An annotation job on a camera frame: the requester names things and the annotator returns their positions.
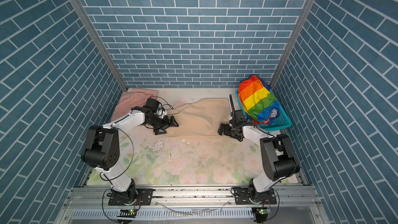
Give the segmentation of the beige shorts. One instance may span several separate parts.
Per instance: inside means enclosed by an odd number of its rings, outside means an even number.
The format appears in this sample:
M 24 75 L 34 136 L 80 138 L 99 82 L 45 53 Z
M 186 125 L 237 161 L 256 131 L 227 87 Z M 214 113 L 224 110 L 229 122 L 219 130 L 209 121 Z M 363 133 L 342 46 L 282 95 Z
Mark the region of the beige shorts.
M 221 138 L 218 129 L 222 123 L 229 123 L 230 102 L 226 98 L 206 98 L 195 103 L 182 105 L 169 110 L 167 115 L 174 117 L 178 127 L 167 129 L 169 138 Z

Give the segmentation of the pink shorts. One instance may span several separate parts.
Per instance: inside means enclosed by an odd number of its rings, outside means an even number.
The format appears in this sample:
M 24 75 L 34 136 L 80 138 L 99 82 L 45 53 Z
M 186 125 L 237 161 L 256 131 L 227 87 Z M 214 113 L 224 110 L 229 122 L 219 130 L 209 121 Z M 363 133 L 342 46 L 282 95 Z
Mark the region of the pink shorts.
M 124 92 L 116 106 L 111 121 L 115 121 L 131 111 L 134 107 L 143 107 L 151 96 L 157 96 L 158 91 L 148 89 L 133 89 Z

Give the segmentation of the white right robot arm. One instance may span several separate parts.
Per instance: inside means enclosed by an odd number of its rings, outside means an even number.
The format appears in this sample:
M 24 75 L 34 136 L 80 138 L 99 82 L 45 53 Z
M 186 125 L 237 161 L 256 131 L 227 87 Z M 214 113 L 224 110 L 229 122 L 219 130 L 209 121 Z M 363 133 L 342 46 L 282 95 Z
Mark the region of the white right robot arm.
M 271 135 L 248 123 L 236 126 L 222 123 L 218 134 L 240 142 L 247 139 L 259 145 L 263 171 L 250 182 L 254 194 L 267 192 L 279 181 L 300 172 L 292 142 L 286 134 Z

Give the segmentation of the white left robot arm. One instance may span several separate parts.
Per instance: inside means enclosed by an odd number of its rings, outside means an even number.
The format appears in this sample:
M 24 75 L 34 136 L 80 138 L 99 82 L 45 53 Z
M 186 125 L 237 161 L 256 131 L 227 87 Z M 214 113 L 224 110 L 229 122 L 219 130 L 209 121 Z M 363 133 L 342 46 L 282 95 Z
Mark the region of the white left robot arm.
M 93 125 L 88 129 L 86 140 L 81 152 L 81 159 L 90 167 L 95 168 L 101 179 L 111 183 L 112 190 L 125 193 L 133 188 L 133 181 L 125 172 L 120 160 L 119 135 L 127 135 L 127 132 L 139 125 L 152 126 L 156 135 L 166 134 L 170 127 L 178 127 L 179 124 L 173 116 L 167 112 L 158 113 L 155 108 L 134 107 L 125 116 L 104 124 Z

